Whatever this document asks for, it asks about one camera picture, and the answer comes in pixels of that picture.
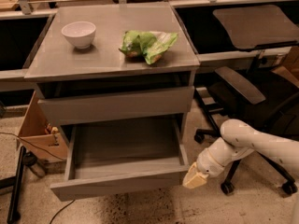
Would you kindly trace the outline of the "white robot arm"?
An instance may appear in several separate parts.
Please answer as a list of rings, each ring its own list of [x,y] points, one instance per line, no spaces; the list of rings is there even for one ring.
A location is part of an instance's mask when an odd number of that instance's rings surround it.
[[[233,161],[247,157],[253,151],[299,175],[299,142],[262,133],[239,119],[227,119],[220,128],[221,136],[205,148],[184,176],[182,185],[195,189],[209,178],[220,175]]]

